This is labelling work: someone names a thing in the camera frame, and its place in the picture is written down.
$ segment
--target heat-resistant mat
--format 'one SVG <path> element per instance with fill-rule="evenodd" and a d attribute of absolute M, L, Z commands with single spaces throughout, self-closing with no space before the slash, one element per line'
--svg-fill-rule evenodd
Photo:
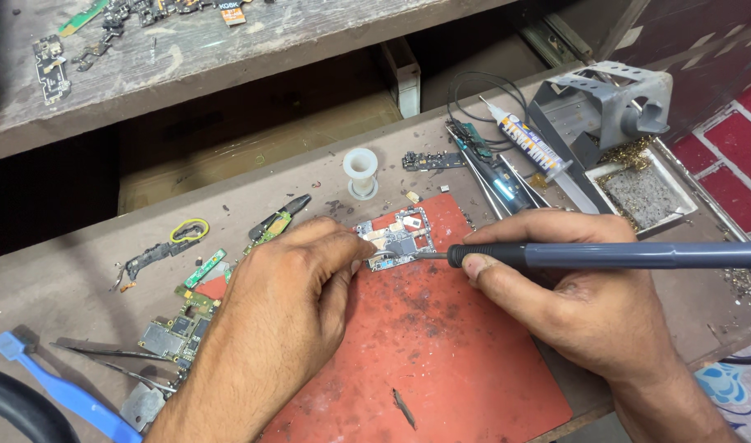
<path fill-rule="evenodd" d="M 439 251 L 470 232 L 448 194 L 415 206 L 426 211 Z M 374 228 L 390 223 L 394 213 Z M 261 441 L 516 443 L 572 416 L 528 331 L 446 262 L 362 267 L 347 321 L 337 353 Z"/>

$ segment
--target hand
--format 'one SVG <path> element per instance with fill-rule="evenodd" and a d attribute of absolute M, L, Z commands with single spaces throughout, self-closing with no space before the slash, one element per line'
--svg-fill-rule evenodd
<path fill-rule="evenodd" d="M 171 443 L 257 438 L 337 351 L 348 285 L 374 253 L 329 217 L 255 247 L 233 272 L 188 381 L 148 436 Z"/>
<path fill-rule="evenodd" d="M 626 243 L 637 241 L 629 222 L 613 215 L 527 210 L 463 239 L 492 242 Z M 469 255 L 472 285 L 558 352 L 609 381 L 651 384 L 678 358 L 651 274 L 636 269 L 546 271 L 544 289 L 503 263 Z"/>
<path fill-rule="evenodd" d="M 630 224 L 613 215 L 527 210 L 463 239 L 492 242 L 626 243 Z M 738 441 L 671 343 L 651 274 L 636 269 L 546 271 L 548 290 L 494 258 L 468 255 L 474 287 L 578 366 L 601 375 L 636 443 Z"/>

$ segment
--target wooden desk surface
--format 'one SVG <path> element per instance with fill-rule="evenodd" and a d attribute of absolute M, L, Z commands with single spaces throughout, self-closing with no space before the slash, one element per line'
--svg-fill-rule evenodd
<path fill-rule="evenodd" d="M 527 97 L 533 97 L 543 78 L 574 67 L 548 71 L 519 84 Z M 484 96 L 491 103 L 519 112 L 500 91 L 490 91 Z M 474 114 L 486 112 L 479 100 L 467 99 L 462 104 Z M 137 340 L 148 321 L 156 316 L 173 316 L 182 305 L 183 299 L 173 294 L 173 288 L 193 272 L 196 257 L 207 258 L 220 247 L 228 251 L 229 259 L 238 257 L 248 243 L 247 232 L 269 210 L 290 200 L 286 194 L 309 192 L 313 198 L 295 222 L 331 215 L 353 226 L 411 204 L 401 195 L 404 189 L 429 197 L 438 194 L 441 185 L 449 185 L 460 208 L 474 224 L 491 223 L 493 217 L 485 199 L 466 169 L 410 173 L 400 165 L 406 151 L 435 152 L 454 147 L 448 143 L 443 127 L 446 118 L 445 108 L 420 114 L 0 257 L 0 333 L 22 324 L 39 335 L 44 345 L 68 337 L 137 350 Z M 478 124 L 477 127 L 482 136 L 497 136 L 495 126 Z M 367 202 L 356 201 L 349 195 L 348 178 L 341 167 L 342 157 L 356 146 L 371 149 L 379 158 L 379 193 Z M 522 174 L 532 170 L 522 154 L 512 151 L 509 154 Z M 317 180 L 321 181 L 321 187 L 312 188 L 311 184 Z M 569 204 L 559 198 L 555 187 L 547 190 L 546 197 L 551 204 Z M 326 202 L 334 200 L 353 211 L 332 213 L 332 206 Z M 223 205 L 230 212 L 223 210 Z M 108 291 L 117 274 L 113 263 L 124 263 L 145 248 L 166 241 L 173 227 L 191 217 L 202 217 L 212 227 L 199 245 L 181 256 L 144 268 L 137 276 L 137 286 L 125 293 Z M 692 224 L 672 228 L 655 240 L 723 239 L 714 216 L 705 209 L 689 219 Z M 751 306 L 735 304 L 735 294 L 721 271 L 656 271 L 654 278 L 676 346 L 692 368 L 751 344 Z M 727 333 L 719 328 L 722 325 L 730 325 Z M 564 427 L 535 441 L 558 438 L 610 411 L 610 393 L 599 377 L 567 362 L 545 345 L 540 345 L 540 350 L 574 417 Z M 37 360 L 115 409 L 135 385 L 134 379 L 49 346 L 38 347 Z M 132 359 L 118 363 L 134 370 L 147 364 Z M 1 355 L 0 370 L 41 391 L 25 369 Z M 83 441 L 100 441 L 98 432 L 83 420 L 68 413 L 67 418 Z M 25 440 L 0 418 L 0 442 L 15 441 Z"/>
<path fill-rule="evenodd" d="M 213 8 L 150 27 L 131 16 L 79 73 L 68 60 L 101 36 L 98 16 L 61 39 L 71 94 L 45 106 L 31 44 L 56 34 L 86 0 L 0 0 L 0 158 L 512 1 L 255 0 L 242 6 L 248 23 L 233 28 Z"/>

